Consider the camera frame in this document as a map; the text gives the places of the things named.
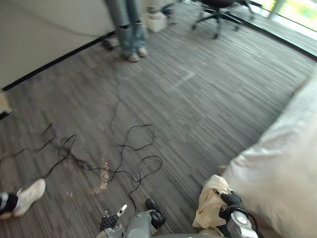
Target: wall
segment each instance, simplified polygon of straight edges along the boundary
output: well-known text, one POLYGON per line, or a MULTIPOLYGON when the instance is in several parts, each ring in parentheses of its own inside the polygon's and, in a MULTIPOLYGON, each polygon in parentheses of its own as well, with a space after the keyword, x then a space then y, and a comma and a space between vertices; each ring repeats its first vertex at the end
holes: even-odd
POLYGON ((1 0, 0 88, 113 30, 103 0, 1 0))

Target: chair base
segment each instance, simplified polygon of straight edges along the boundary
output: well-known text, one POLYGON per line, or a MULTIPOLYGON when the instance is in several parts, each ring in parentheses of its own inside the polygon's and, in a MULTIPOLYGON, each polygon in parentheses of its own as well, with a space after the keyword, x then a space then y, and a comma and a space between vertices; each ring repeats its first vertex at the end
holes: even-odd
POLYGON ((217 20, 217 32, 216 34, 214 35, 214 39, 218 38, 219 34, 220 34, 220 31, 221 31, 221 19, 224 19, 224 20, 227 20, 227 21, 231 21, 231 22, 234 22, 234 23, 237 23, 238 26, 236 26, 234 28, 234 30, 238 30, 239 29, 239 26, 242 24, 241 21, 239 21, 238 19, 234 18, 233 16, 227 14, 226 12, 221 12, 219 8, 217 9, 210 9, 210 8, 205 8, 203 10, 204 12, 207 12, 207 13, 210 13, 211 15, 207 16, 207 17, 204 17, 202 18, 202 13, 200 14, 200 19, 197 20, 193 25, 192 25, 192 29, 195 30, 197 28, 197 24, 199 22, 202 22, 202 21, 206 21, 208 19, 216 19, 217 20))

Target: ripped jeans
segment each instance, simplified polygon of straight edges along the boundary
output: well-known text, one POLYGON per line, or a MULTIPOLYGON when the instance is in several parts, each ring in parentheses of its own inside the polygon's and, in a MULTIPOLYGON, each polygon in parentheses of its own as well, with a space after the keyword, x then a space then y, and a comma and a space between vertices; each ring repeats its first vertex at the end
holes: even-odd
POLYGON ((123 56, 137 54, 145 47, 145 34, 141 23, 140 0, 105 0, 114 23, 123 56))

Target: baseboard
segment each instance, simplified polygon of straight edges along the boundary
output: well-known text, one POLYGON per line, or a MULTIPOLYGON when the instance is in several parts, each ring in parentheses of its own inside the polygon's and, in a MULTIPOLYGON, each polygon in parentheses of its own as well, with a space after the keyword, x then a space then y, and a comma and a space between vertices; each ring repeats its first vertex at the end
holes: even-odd
POLYGON ((25 80, 30 79, 31 77, 33 77, 34 75, 42 72, 43 70, 45 70, 45 69, 47 69, 47 68, 49 68, 49 67, 51 67, 51 66, 53 66, 53 65, 55 65, 55 64, 57 64, 59 62, 61 62, 61 61, 63 61, 65 59, 67 59, 68 57, 73 56, 74 54, 77 54, 78 52, 81 52, 82 50, 84 50, 84 49, 86 49, 86 48, 88 48, 90 46, 93 46, 94 44, 96 44, 96 43, 98 43, 98 42, 100 42, 100 41, 102 41, 102 40, 104 40, 104 39, 106 39, 106 38, 108 38, 110 36, 113 36, 114 34, 115 34, 114 31, 110 32, 110 33, 107 33, 104 36, 101 36, 101 37, 99 37, 99 38, 97 38, 97 39, 95 39, 95 40, 93 40, 93 41, 91 41, 91 42, 89 42, 89 43, 87 43, 87 44, 85 44, 85 45, 83 45, 83 46, 81 46, 81 47, 79 47, 79 48, 77 48, 77 49, 75 49, 75 50, 73 50, 73 51, 71 51, 71 52, 69 52, 69 53, 67 53, 67 54, 65 54, 65 55, 63 55, 63 56, 51 61, 51 62, 49 62, 49 63, 47 63, 47 64, 45 64, 45 65, 43 65, 42 67, 39 67, 38 69, 35 69, 34 71, 28 73, 27 75, 17 79, 13 83, 10 83, 9 85, 3 87, 2 90, 3 91, 7 91, 7 90, 17 86, 18 84, 24 82, 25 80))

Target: cord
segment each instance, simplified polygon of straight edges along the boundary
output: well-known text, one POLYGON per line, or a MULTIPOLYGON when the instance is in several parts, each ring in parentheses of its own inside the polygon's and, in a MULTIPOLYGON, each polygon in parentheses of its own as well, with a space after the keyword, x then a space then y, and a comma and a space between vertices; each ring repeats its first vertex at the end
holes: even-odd
MULTIPOLYGON (((114 120, 115 120, 115 118, 117 116, 118 106, 123 101, 122 98, 120 97, 120 94, 119 94, 119 86, 120 86, 120 82, 119 82, 119 80, 116 79, 116 81, 115 81, 115 91, 116 91, 116 96, 117 96, 118 99, 117 99, 117 102, 115 104, 115 107, 113 108, 113 115, 112 115, 112 118, 111 118, 111 120, 109 122, 109 129, 112 132, 112 134, 114 134, 114 130, 112 128, 112 124, 113 124, 113 122, 114 122, 114 120)), ((98 173, 96 173, 95 170, 102 171, 102 170, 104 170, 104 168, 102 168, 102 167, 93 167, 89 162, 78 158, 72 152, 72 148, 73 148, 73 146, 75 144, 75 141, 76 141, 76 138, 77 138, 76 134, 71 135, 69 137, 63 137, 58 142, 58 141, 56 141, 57 132, 54 129, 53 123, 50 123, 44 129, 44 131, 42 133, 40 133, 40 134, 36 134, 36 133, 28 133, 28 134, 33 134, 33 135, 40 136, 42 138, 44 144, 42 146, 40 146, 39 148, 24 147, 21 150, 19 150, 18 152, 15 152, 15 153, 12 153, 12 154, 9 154, 9 155, 4 155, 4 156, 2 156, 0 158, 0 164, 1 164, 1 162, 4 159, 14 158, 14 157, 18 156, 19 154, 21 154, 23 151, 39 153, 45 147, 50 145, 50 146, 52 146, 53 148, 55 148, 57 150, 57 152, 58 152, 57 156, 58 156, 58 158, 60 158, 60 160, 57 161, 44 175, 42 175, 42 176, 40 176, 38 178, 32 179, 32 181, 37 180, 37 179, 41 179, 41 178, 42 179, 48 178, 51 175, 51 173, 53 172, 53 170, 58 165, 60 165, 61 163, 63 163, 65 160, 68 160, 68 159, 72 159, 81 169, 87 170, 87 171, 91 171, 91 172, 95 173, 100 178, 100 175, 98 173), (51 138, 47 138, 46 137, 46 134, 48 133, 49 130, 51 130, 53 132, 53 136, 51 138)), ((144 149, 144 148, 146 148, 148 146, 153 145, 154 142, 155 142, 155 137, 156 137, 155 136, 155 128, 154 128, 154 126, 152 124, 135 125, 135 126, 130 127, 128 129, 126 135, 125 135, 125 139, 124 139, 123 144, 119 144, 118 145, 120 147, 120 153, 119 153, 120 154, 120 156, 119 156, 119 161, 120 162, 119 162, 119 165, 116 167, 116 169, 114 171, 108 169, 108 171, 110 173, 112 173, 112 177, 107 181, 107 183, 111 182, 115 178, 116 174, 127 174, 127 175, 129 175, 130 179, 134 183, 137 184, 136 187, 128 193, 128 197, 131 199, 131 201, 133 203, 133 206, 134 206, 134 214, 136 214, 137 208, 136 208, 135 200, 132 197, 132 193, 135 192, 140 187, 143 179, 145 179, 149 175, 157 172, 158 170, 160 170, 162 168, 163 161, 160 158, 160 156, 157 156, 157 155, 149 155, 149 156, 143 157, 141 159, 141 161, 139 162, 139 164, 138 164, 138 169, 137 169, 138 178, 135 179, 130 172, 125 171, 125 170, 121 170, 121 171, 119 170, 120 167, 122 166, 123 161, 124 161, 124 150, 125 150, 125 148, 129 148, 129 149, 131 149, 133 151, 140 151, 140 150, 142 150, 142 149, 144 149), (151 140, 150 140, 150 142, 145 144, 145 145, 142 145, 142 146, 140 146, 138 148, 135 148, 132 145, 128 144, 128 140, 129 140, 130 134, 136 129, 145 128, 145 127, 146 128, 150 128, 150 132, 151 132, 151 140), (147 161, 149 159, 157 160, 159 162, 158 167, 156 169, 154 169, 153 171, 141 176, 140 167, 145 161, 147 161)))
POLYGON ((257 222, 256 218, 255 218, 251 213, 249 213, 249 212, 248 212, 248 215, 253 219, 254 224, 255 224, 255 226, 256 226, 256 233, 257 233, 257 235, 258 235, 258 238, 260 238, 259 227, 258 227, 258 222, 257 222))

